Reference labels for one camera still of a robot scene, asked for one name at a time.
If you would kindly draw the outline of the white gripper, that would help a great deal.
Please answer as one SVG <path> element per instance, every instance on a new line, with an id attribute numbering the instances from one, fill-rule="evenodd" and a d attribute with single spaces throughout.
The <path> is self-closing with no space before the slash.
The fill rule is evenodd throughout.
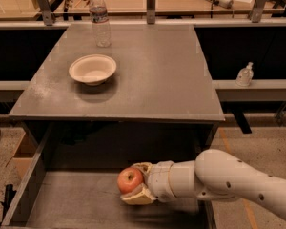
<path id="1" fill-rule="evenodd" d="M 169 174 L 172 161 L 161 161 L 157 164 L 139 162 L 133 164 L 147 178 L 147 186 L 142 183 L 131 192 L 121 195 L 120 198 L 128 205 L 149 205 L 156 200 L 169 202 L 174 199 L 174 193 L 170 187 Z"/>

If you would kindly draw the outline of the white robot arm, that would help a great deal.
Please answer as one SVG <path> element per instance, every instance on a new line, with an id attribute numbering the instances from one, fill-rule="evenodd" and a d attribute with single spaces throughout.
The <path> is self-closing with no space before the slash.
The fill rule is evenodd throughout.
<path id="1" fill-rule="evenodd" d="M 286 221 L 286 179 L 265 174 L 224 151 L 209 149 L 184 162 L 140 162 L 117 178 L 121 200 L 147 205 L 179 198 L 245 198 Z"/>

